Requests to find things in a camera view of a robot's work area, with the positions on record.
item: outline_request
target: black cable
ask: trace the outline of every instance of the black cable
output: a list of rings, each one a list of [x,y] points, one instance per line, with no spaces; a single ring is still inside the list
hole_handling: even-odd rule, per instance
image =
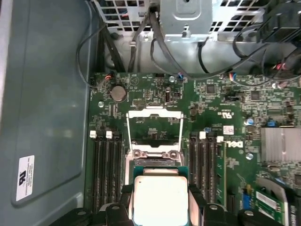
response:
[[[202,42],[199,47],[198,47],[198,62],[201,65],[201,68],[203,69],[203,71],[208,74],[209,71],[207,70],[207,68],[204,65],[203,59],[202,59],[202,49],[203,47],[206,45],[206,42],[209,38],[207,37],[206,40],[204,42]]]
[[[140,24],[138,30],[135,32],[132,42],[137,44],[138,37],[139,37],[140,33],[145,29],[148,22],[149,22],[149,16],[147,14],[145,16],[145,19]],[[133,72],[133,70],[134,70],[134,65],[135,65],[135,60],[136,60],[136,51],[137,51],[137,46],[132,46],[131,47],[131,57],[130,57],[130,61],[128,63],[127,72]]]
[[[170,53],[169,49],[167,48],[164,38],[160,29],[160,25],[157,21],[157,16],[155,12],[150,12],[150,24],[154,32],[154,36],[157,39],[157,42],[163,52],[165,58],[177,69],[177,71],[181,72],[184,76],[189,78],[190,76],[185,72],[185,70],[178,64],[175,58]]]
[[[83,47],[83,45],[89,41],[90,39],[92,39],[93,37],[95,37],[102,29],[104,29],[106,27],[106,24],[104,24],[103,26],[101,26],[100,28],[98,28],[95,32],[93,32],[89,37],[85,38],[77,47],[76,49],[76,66],[79,72],[79,75],[81,77],[81,79],[83,80],[83,82],[89,86],[90,88],[93,89],[97,89],[98,87],[100,87],[102,85],[102,83],[100,83],[98,86],[93,86],[91,85],[85,78],[85,76],[83,75],[81,68],[80,68],[80,59],[79,59],[79,54],[80,54],[80,50]]]
[[[157,40],[156,39],[153,39],[150,43],[150,58],[151,58],[151,61],[152,63],[154,64],[154,66],[156,68],[158,68],[160,71],[164,72],[165,74],[173,74],[173,75],[177,75],[177,73],[173,73],[173,72],[168,72],[166,71],[165,69],[163,69],[162,67],[159,66],[159,64],[156,62],[155,58],[154,58],[154,49],[155,49],[155,42]]]
[[[175,68],[180,71],[185,77],[187,77],[188,79],[191,80],[197,80],[197,81],[201,81],[201,80],[206,80],[206,79],[210,79],[215,77],[216,75],[220,75],[220,74],[224,74],[224,73],[228,73],[233,71],[234,69],[238,68],[239,66],[241,66],[243,63],[245,63],[246,61],[248,61],[249,59],[251,59],[251,57],[253,57],[256,53],[258,53],[259,51],[265,49],[268,44],[264,44],[263,46],[259,47],[257,50],[253,51],[251,54],[249,54],[246,58],[242,59],[239,62],[236,62],[233,65],[230,65],[226,68],[223,68],[219,71],[213,72],[213,73],[208,73],[206,74],[206,77],[202,77],[202,78],[194,78],[189,76],[182,68],[181,66],[179,66],[179,64],[177,63],[177,61],[173,58],[173,56],[171,55],[170,51],[168,50],[166,44],[164,43],[164,38],[162,36],[161,30],[160,30],[160,26],[158,24],[157,18],[156,18],[156,14],[155,13],[150,13],[150,24],[153,28],[154,31],[154,35],[157,39],[157,42],[165,56],[165,58],[170,61]]]
[[[237,47],[237,39],[239,38],[240,35],[242,35],[242,33],[244,32],[247,32],[249,30],[254,30],[254,29],[258,29],[260,28],[261,24],[254,24],[254,25],[251,25],[251,26],[248,26],[248,27],[245,27],[244,29],[242,29],[240,32],[238,32],[238,34],[235,36],[233,42],[232,42],[232,47],[233,47],[233,50],[235,52],[235,54],[241,58],[241,59],[244,59],[247,57],[247,55],[245,55],[244,53],[242,53],[238,47]]]
[[[93,2],[91,2],[91,6],[92,6],[93,10],[97,12],[97,7]],[[105,22],[103,21],[103,18],[98,13],[97,13],[97,15],[98,15],[100,26],[103,26],[105,24]],[[122,59],[118,52],[118,49],[116,48],[116,45],[114,44],[114,41],[111,38],[111,34],[107,27],[105,27],[102,30],[101,35],[103,36],[105,42],[107,43],[108,50],[110,52],[110,56],[112,58],[112,61],[114,63],[116,71],[121,72],[121,73],[126,72],[126,69],[123,65]]]

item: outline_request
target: ventilation grille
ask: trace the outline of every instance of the ventilation grille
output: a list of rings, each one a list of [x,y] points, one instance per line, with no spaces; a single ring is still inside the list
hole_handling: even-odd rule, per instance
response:
[[[143,0],[102,0],[103,15],[109,27],[116,27],[120,33],[135,32],[144,19],[147,6]],[[236,7],[230,20],[214,21],[210,32],[239,32],[251,24],[251,20],[264,5],[256,0],[223,0],[220,8],[229,10]],[[147,25],[145,31],[151,31]]]

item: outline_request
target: electronic component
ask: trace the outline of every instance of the electronic component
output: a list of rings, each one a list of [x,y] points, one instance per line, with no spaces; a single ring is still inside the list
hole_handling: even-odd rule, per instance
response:
[[[207,94],[215,94],[215,85],[214,84],[207,84],[206,85],[206,92],[207,92]]]
[[[247,193],[243,193],[243,209],[248,210],[251,208],[251,196]]]
[[[204,131],[205,131],[206,133],[209,133],[209,132],[211,132],[211,128],[210,128],[210,127],[205,127],[205,128],[204,128]]]
[[[126,99],[127,91],[124,87],[117,85],[117,86],[114,86],[112,88],[112,90],[110,91],[110,96],[112,97],[112,99],[115,102],[120,103]]]
[[[236,214],[236,196],[232,192],[227,192],[227,211]]]
[[[173,75],[170,75],[169,78],[168,78],[168,81],[170,83],[174,83],[175,82],[175,77]]]
[[[257,90],[251,91],[251,100],[260,100],[260,92]]]
[[[268,178],[257,178],[255,208],[285,226],[301,223],[301,199],[283,183]]]
[[[247,133],[254,133],[255,126],[246,126],[246,132]]]
[[[135,105],[135,106],[145,106],[146,102],[145,102],[145,100],[133,100],[133,105]]]
[[[165,75],[163,73],[155,73],[156,78],[164,78]]]
[[[246,126],[253,126],[254,125],[254,119],[253,118],[247,118],[245,121],[244,121],[244,124]]]
[[[295,177],[295,180],[294,180],[295,185],[301,186],[301,174],[295,174],[294,177]]]
[[[286,106],[286,113],[293,114],[293,107],[290,104]]]
[[[268,168],[269,168],[269,171],[271,171],[271,172],[280,172],[280,167],[278,167],[278,166],[269,165]]]
[[[301,129],[261,128],[262,161],[301,161]]]
[[[236,102],[240,100],[240,92],[234,90],[228,90],[225,94],[225,101]]]
[[[167,88],[165,89],[165,103],[166,103],[166,104],[169,103],[169,102],[170,102],[170,99],[171,99],[170,91],[171,91],[170,87],[167,87]]]
[[[276,127],[276,122],[274,120],[268,120],[267,126],[268,127]]]
[[[192,107],[190,109],[190,120],[195,121],[197,119],[197,109],[196,107]]]

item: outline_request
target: white slot latch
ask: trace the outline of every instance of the white slot latch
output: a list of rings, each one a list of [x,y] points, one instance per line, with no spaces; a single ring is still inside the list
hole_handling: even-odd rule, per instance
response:
[[[96,133],[95,130],[91,130],[91,131],[90,131],[90,137],[91,137],[92,139],[96,139],[96,138],[97,138],[97,133]]]
[[[198,138],[200,140],[206,139],[206,132],[205,131],[200,131],[200,133],[198,134]]]
[[[113,138],[113,133],[112,133],[112,131],[106,131],[106,132],[105,132],[105,137],[106,137],[107,139],[112,139],[112,138]]]

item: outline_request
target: green circuit board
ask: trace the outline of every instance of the green circuit board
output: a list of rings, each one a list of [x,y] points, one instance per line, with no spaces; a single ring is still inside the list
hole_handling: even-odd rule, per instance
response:
[[[105,76],[96,74],[96,81]],[[238,81],[256,84],[262,78],[238,76]],[[126,91],[120,103],[111,96],[115,86],[122,86]],[[221,181],[216,187],[215,201],[229,206],[227,195],[231,194],[235,197],[231,207],[234,212],[243,208],[243,193],[251,193],[257,176],[277,177],[297,191],[301,188],[294,178],[301,173],[301,163],[276,162],[277,170],[271,170],[267,162],[261,162],[260,155],[261,128],[269,121],[273,120],[277,127],[300,127],[300,81],[286,84],[282,89],[272,83],[260,88],[243,88],[224,76],[203,81],[176,78],[170,82],[164,74],[120,73],[98,90],[92,90],[89,98],[88,133],[97,131],[99,135],[100,131],[103,137],[98,142],[90,137],[87,141],[85,206],[89,209],[96,211],[102,204],[119,198],[124,184],[125,154],[129,150],[126,113],[147,106],[183,113],[181,149],[187,166],[193,136],[198,139],[199,132],[207,131],[223,137],[216,144],[220,152],[216,172]],[[249,118],[254,121],[252,126],[246,126]],[[138,117],[130,119],[130,125],[132,139],[176,141],[179,138],[178,119]],[[108,130],[113,131],[113,143],[103,143]]]

